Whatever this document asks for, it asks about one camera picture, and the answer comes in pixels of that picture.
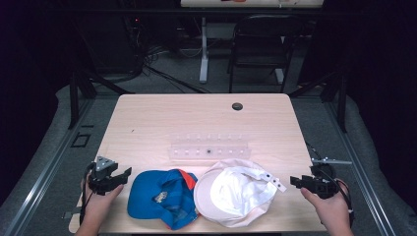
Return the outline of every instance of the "black cable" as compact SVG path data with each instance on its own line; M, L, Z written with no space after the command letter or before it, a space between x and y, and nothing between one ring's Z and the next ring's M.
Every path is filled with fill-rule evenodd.
M177 85L175 85L173 82L171 82L170 80L167 80L170 84L172 84L174 87L178 88L178 90L180 90L182 93L185 93L181 88L179 88Z
M127 81L131 81L134 78L136 78L137 76L139 76L141 74L142 70L135 70L134 72L130 73L129 75L122 77L122 78L118 78L118 79L106 79L108 82L111 82L113 84L118 84L118 83L122 83L122 82L127 82Z
M191 89L191 90L193 90L193 91L195 91L197 93L207 93L207 92L209 93L209 91L206 90L205 88L196 87L196 86L193 86L191 84L188 84L188 83L185 83L183 81L180 81L178 79L175 79L172 76L169 76L169 75L167 75L167 74L165 74L163 72L160 72L160 71L156 70L155 68L153 68L153 67L151 67L149 65L144 65L144 67L146 67L147 69L149 69L151 72L155 73L156 75L159 75L159 76L163 77L166 80L173 81L173 82L175 82L175 83L177 83L177 84L179 84L181 86L184 86L184 87L186 87L188 89Z
M148 56L150 55L157 55L160 52L165 51L164 48L162 46L154 46L153 48L150 48L148 51Z
M343 183L343 181L340 181L340 180L334 180L334 179L332 179L330 176L328 176L323 170L321 170L321 169L319 169L319 171L320 172L322 172L323 174L325 174L328 178L329 178L329 180L336 186L336 189L337 189L337 191L339 191L340 193L341 193L341 195L343 196L343 198L344 198L344 201L346 202L346 204L347 204L347 208L348 208L348 210L349 210L349 222L350 222L350 227L352 227L352 224L353 224L353 219L355 219L355 216L354 216L354 211L353 211L353 207L352 207L352 200L351 200L351 197L350 197L350 192L349 192L349 188L346 186L346 184L345 183ZM347 190L347 195L346 195L346 193L343 191L343 189L339 186L339 184L338 183L341 183L345 188L346 188L346 190Z
M87 176L89 175L89 172L94 168L95 168L95 162L92 162L91 164L89 164L89 166L87 166L86 171L84 172L84 176L83 176L83 192L82 192L82 197L81 197L82 205L81 205L81 210L80 210L80 225L83 223L84 216L86 215L86 207L87 207L87 204L89 203L89 199L86 201Z
M319 152L316 151L316 149L312 145L310 145L306 141L305 141L305 143L306 143L307 147L309 147L313 151L313 153L317 156L318 159L322 159L322 157L319 155Z

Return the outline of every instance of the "gray floor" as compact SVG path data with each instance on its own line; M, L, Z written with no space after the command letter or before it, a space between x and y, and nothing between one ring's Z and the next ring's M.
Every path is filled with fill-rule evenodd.
M296 87L306 44L300 43L289 74L285 92ZM199 83L200 56L160 53L151 65L174 78L204 88L212 93L227 92L227 50L210 48L208 82ZM184 51L187 55L195 51ZM268 72L243 74L242 81L251 84L251 78L262 78L273 84ZM144 72L137 78L117 84L136 93L181 93L165 79ZM95 85L98 96L94 100L81 100L81 120L68 131L70 124L69 88L57 92L59 108L55 118L16 188L0 208L1 235L71 235L65 211L71 211L80 196L80 181L84 169L96 155L102 136L110 119L117 95L102 85ZM254 85L236 87L244 92L271 92L270 87ZM378 166L378 156L355 103L348 99L346 128L343 134L334 123L331 103L321 103L321 88L314 88L292 103L303 136L322 156L339 160L353 160L353 165L338 165L337 176L345 180L351 190L356 220L355 235L417 235L415 212L391 190ZM85 147L74 147L77 134L88 135ZM284 233L283 235L327 235L321 233Z

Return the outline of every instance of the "human hand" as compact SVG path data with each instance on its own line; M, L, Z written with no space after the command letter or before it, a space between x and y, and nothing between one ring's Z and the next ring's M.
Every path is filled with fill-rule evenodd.
M342 182L338 185L344 193L347 193L347 188ZM320 221L330 235L353 235L350 229L348 206L340 191L325 200L306 188L301 188L301 194L315 207Z
M82 225L76 235L97 235L101 223L108 214L111 203L122 192L123 185L119 185L113 191L107 193L105 196L97 195L89 188L89 183L82 181L81 187L86 187L86 199L88 204L86 206L86 213Z

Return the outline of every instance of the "dark background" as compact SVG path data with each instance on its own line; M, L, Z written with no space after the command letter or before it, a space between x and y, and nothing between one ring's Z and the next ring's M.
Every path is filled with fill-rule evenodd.
M178 6L178 1L164 2L169 7ZM89 3L118 6L115 1ZM59 7L62 3L43 4ZM98 73L130 74L140 70L141 55L126 33L126 22L120 18L78 18L76 22L82 27L75 28L68 18L42 12L36 1L3 1L1 5L3 203L47 131L57 109L55 92L69 83L75 64ZM417 211L417 194L412 189L412 174L417 171L415 9L415 3L405 0L366 5L361 1L327 1L324 11L356 11L368 17L348 22L318 21L299 82L316 80L340 64L347 65L348 95L356 101L374 140L380 167L391 187ZM149 33L175 50L173 27L184 19L164 25L160 22L166 20L152 19L144 19Z

